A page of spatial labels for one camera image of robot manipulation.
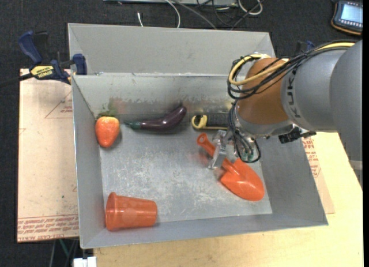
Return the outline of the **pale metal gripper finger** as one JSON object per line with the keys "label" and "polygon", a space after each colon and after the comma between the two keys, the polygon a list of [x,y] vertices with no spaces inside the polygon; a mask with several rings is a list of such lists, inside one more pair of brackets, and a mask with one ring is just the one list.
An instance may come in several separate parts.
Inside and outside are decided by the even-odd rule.
{"label": "pale metal gripper finger", "polygon": [[216,168],[221,168],[222,163],[226,158],[227,153],[224,150],[216,149],[214,154],[209,161],[208,168],[211,170],[215,170]]}
{"label": "pale metal gripper finger", "polygon": [[225,151],[228,142],[228,130],[218,130],[213,136],[213,144],[216,150]]}

